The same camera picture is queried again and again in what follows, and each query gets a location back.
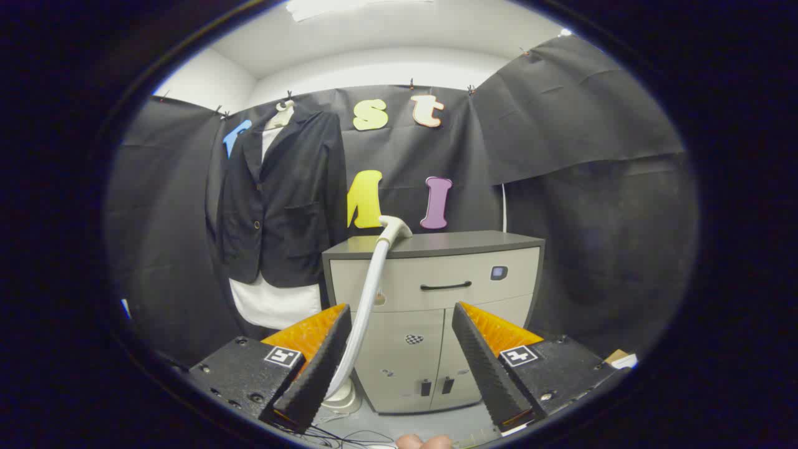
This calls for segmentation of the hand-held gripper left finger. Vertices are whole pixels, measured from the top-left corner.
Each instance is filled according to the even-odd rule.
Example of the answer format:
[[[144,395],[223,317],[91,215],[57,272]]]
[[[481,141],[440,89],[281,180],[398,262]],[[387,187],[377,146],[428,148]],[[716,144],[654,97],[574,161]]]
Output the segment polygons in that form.
[[[327,396],[351,330],[350,307],[339,304],[267,339],[237,336],[187,378],[236,414],[302,433]]]

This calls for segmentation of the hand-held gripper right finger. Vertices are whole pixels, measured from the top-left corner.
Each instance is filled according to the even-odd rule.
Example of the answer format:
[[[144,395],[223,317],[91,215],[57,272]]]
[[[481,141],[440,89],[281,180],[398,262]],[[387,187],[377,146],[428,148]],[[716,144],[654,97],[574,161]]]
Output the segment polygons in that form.
[[[451,327],[503,435],[607,393],[630,371],[570,336],[545,339],[464,302],[455,306]]]

